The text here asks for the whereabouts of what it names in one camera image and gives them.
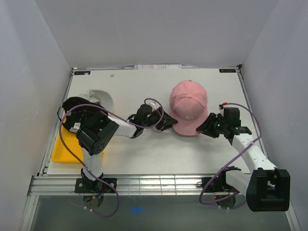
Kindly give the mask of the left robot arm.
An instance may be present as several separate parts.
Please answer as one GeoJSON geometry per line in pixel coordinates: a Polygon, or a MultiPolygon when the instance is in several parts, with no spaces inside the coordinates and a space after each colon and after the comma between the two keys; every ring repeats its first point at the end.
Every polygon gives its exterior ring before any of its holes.
{"type": "Polygon", "coordinates": [[[162,107],[154,109],[145,103],[126,121],[112,118],[104,111],[96,112],[77,132],[85,164],[81,171],[84,185],[91,192],[101,189],[101,179],[103,179],[101,153],[113,136],[134,139],[140,136],[145,128],[154,127],[164,131],[177,123],[178,121],[168,115],[162,107]]]}

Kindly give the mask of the white cap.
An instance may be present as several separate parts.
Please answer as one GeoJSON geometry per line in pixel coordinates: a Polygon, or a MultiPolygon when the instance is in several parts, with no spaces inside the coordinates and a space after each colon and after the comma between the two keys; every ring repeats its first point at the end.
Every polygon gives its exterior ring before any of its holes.
{"type": "Polygon", "coordinates": [[[114,101],[112,96],[103,90],[91,90],[89,89],[85,93],[79,94],[79,97],[91,102],[98,104],[110,112],[114,110],[114,101]]]}

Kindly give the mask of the pink cap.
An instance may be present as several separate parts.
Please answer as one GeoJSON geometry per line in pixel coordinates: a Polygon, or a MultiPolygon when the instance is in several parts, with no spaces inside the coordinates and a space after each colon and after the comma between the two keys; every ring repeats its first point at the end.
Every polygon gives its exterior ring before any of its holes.
{"type": "Polygon", "coordinates": [[[197,128],[208,117],[207,92],[202,85],[191,80],[179,82],[169,97],[170,115],[177,123],[173,129],[180,135],[196,136],[197,128]]]}

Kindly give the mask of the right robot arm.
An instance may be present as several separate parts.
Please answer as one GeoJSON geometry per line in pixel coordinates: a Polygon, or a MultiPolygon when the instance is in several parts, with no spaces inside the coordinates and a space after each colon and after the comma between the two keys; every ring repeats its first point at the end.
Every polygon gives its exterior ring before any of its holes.
{"type": "Polygon", "coordinates": [[[234,195],[243,194],[253,212],[287,211],[290,206],[289,172],[276,167],[256,145],[261,134],[253,138],[251,130],[241,125],[239,109],[246,109],[245,106],[223,103],[219,108],[218,114],[210,113],[196,130],[211,138],[223,135],[238,154],[210,178],[201,193],[217,179],[221,190],[234,188],[234,195]]]}

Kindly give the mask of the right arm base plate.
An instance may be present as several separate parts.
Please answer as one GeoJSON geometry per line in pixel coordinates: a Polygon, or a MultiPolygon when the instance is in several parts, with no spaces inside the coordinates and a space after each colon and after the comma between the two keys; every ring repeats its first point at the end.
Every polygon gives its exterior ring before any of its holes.
{"type": "MultiPolygon", "coordinates": [[[[197,182],[196,187],[203,189],[210,179],[210,177],[202,177],[201,180],[197,182]]],[[[226,183],[225,179],[220,177],[216,177],[205,190],[206,193],[232,193],[236,191],[237,190],[234,187],[226,183]]]]}

